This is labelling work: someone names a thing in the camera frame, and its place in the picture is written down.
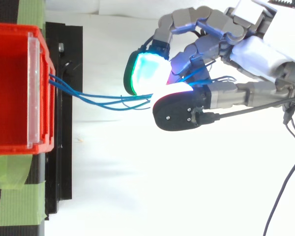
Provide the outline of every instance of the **green masking tape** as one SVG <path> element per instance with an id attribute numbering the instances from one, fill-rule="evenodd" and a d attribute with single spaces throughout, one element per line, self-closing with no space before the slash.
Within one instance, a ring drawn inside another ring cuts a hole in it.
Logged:
<path id="1" fill-rule="evenodd" d="M 33 155 L 0 156 L 0 189 L 21 189 L 30 172 Z"/>
<path id="2" fill-rule="evenodd" d="M 45 218 L 45 182 L 2 190 L 0 226 L 40 225 Z"/>
<path id="3" fill-rule="evenodd" d="M 20 0 L 17 24 L 33 25 L 43 29 L 45 24 L 45 0 Z"/>

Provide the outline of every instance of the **white backdrop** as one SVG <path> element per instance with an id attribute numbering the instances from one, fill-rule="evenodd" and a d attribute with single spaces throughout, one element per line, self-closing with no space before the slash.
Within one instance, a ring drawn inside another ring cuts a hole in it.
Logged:
<path id="1" fill-rule="evenodd" d="M 210 5 L 224 11 L 238 0 L 46 0 L 48 10 L 159 19 L 180 8 Z"/>
<path id="2" fill-rule="evenodd" d="M 125 95 L 128 57 L 157 27 L 157 20 L 54 12 L 47 21 L 84 27 L 84 91 L 105 95 Z M 194 40 L 175 36 L 171 55 Z M 215 64 L 211 76 L 222 75 L 248 80 Z M 262 235 L 295 163 L 282 116 L 272 108 L 169 133 L 150 110 L 111 112 L 74 98 L 73 200 L 60 203 L 46 236 Z M 268 236 L 295 236 L 295 174 L 285 191 Z"/>

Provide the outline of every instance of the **screw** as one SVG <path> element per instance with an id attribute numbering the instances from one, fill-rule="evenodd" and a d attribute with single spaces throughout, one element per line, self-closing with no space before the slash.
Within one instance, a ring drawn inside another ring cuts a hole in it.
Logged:
<path id="1" fill-rule="evenodd" d="M 63 43 L 60 43 L 60 44 L 59 44 L 58 51 L 59 51 L 60 53 L 63 53 L 63 52 L 64 52 L 64 45 L 63 45 Z"/>

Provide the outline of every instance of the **blue wire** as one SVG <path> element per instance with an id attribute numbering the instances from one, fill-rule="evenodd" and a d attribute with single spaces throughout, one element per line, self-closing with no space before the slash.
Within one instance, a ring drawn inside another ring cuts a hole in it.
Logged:
<path id="1" fill-rule="evenodd" d="M 190 86 L 194 86 L 194 85 L 207 85 L 207 84 L 211 84 L 213 82 L 224 82 L 226 80 L 223 80 L 223 81 L 220 81 L 221 79 L 225 79 L 225 78 L 231 78 L 233 79 L 232 82 L 236 82 L 237 79 L 235 79 L 233 76 L 222 76 L 222 77 L 218 77 L 216 79 L 212 79 L 212 80 L 199 80 L 199 81 L 195 81 L 195 82 L 192 82 L 192 83 L 189 83 Z"/>
<path id="2" fill-rule="evenodd" d="M 81 99 L 82 101 L 86 102 L 86 103 L 89 103 L 91 105 L 96 105 L 96 106 L 99 106 L 99 107 L 102 107 L 102 108 L 105 108 L 105 109 L 108 109 L 108 110 L 111 110 L 111 111 L 129 111 L 129 110 L 133 110 L 133 109 L 136 109 L 136 108 L 139 108 L 141 106 L 144 106 L 146 104 L 148 104 L 150 101 L 147 101 L 147 102 L 144 102 L 144 103 L 141 103 L 139 105 L 136 105 L 136 106 L 133 106 L 133 107 L 128 107 L 128 108 L 112 108 L 112 107 L 107 107 L 105 105 L 105 103 L 97 103 L 97 102 L 94 102 L 94 101 L 91 101 L 87 98 L 84 98 L 84 97 L 81 97 L 73 88 L 70 87 L 70 89 L 67 89 L 65 86 L 62 86 L 54 81 L 49 81 L 50 84 L 52 84 L 53 86 L 61 89 L 62 91 L 72 95 L 72 96 L 75 96 L 79 99 Z"/>
<path id="3" fill-rule="evenodd" d="M 49 74 L 52 78 L 60 81 L 65 87 L 67 87 L 69 90 L 71 90 L 72 88 L 70 87 L 70 85 L 68 85 L 65 81 L 63 81 L 61 78 L 54 76 L 52 74 Z M 81 96 L 85 96 L 85 97 L 94 97 L 94 98 L 107 98 L 107 99 L 120 99 L 120 96 L 103 96 L 103 95 L 92 95 L 92 94 L 87 94 L 87 93 L 82 93 L 82 92 L 78 92 L 76 91 L 77 94 L 81 95 Z M 147 94 L 147 95 L 141 95 L 141 96 L 128 96 L 128 97 L 123 97 L 124 99 L 133 99 L 133 98 L 151 98 L 152 94 Z"/>
<path id="4" fill-rule="evenodd" d="M 122 102 L 122 104 L 125 106 L 125 107 L 129 107 L 127 104 L 125 104 L 124 102 Z M 137 111 L 142 111 L 142 110 L 147 110 L 147 109 L 150 109 L 150 107 L 146 107 L 146 108 L 134 108 L 134 110 L 137 110 Z"/>
<path id="5" fill-rule="evenodd" d="M 54 82 L 52 80 L 49 81 L 49 83 L 59 89 L 61 89 L 62 91 L 65 91 L 65 92 L 70 92 L 65 86 L 57 83 L 57 82 Z M 132 98 L 132 99 L 124 99 L 124 102 L 133 102 L 133 101 L 140 101 L 140 100 L 146 100 L 146 98 Z M 99 102 L 96 102 L 97 104 L 99 105 L 114 105 L 114 104 L 118 104 L 118 103 L 122 103 L 123 101 L 119 100 L 119 101 L 114 101 L 114 102 L 104 102 L 104 103 L 99 103 Z"/>
<path id="6" fill-rule="evenodd" d="M 191 74 L 189 74 L 189 75 L 185 76 L 183 79 L 179 80 L 179 82 L 184 82 L 184 81 L 186 81 L 186 80 L 189 79 L 190 77 L 194 76 L 195 74 L 199 73 L 199 72 L 202 71 L 204 68 L 207 68 L 209 65 L 212 65 L 212 64 L 215 63 L 215 62 L 216 62 L 216 61 L 214 60 L 214 61 L 210 62 L 209 64 L 207 64 L 207 65 L 205 65 L 205 66 L 203 66 L 203 67 L 201 67 L 201 68 L 195 70 L 195 71 L 192 72 Z"/>

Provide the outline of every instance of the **red plastic bin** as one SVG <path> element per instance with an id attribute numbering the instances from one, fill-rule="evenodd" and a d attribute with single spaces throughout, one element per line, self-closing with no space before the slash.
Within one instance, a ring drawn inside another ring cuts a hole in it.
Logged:
<path id="1" fill-rule="evenodd" d="M 0 23 L 0 155 L 39 154 L 54 148 L 55 74 L 35 26 Z"/>

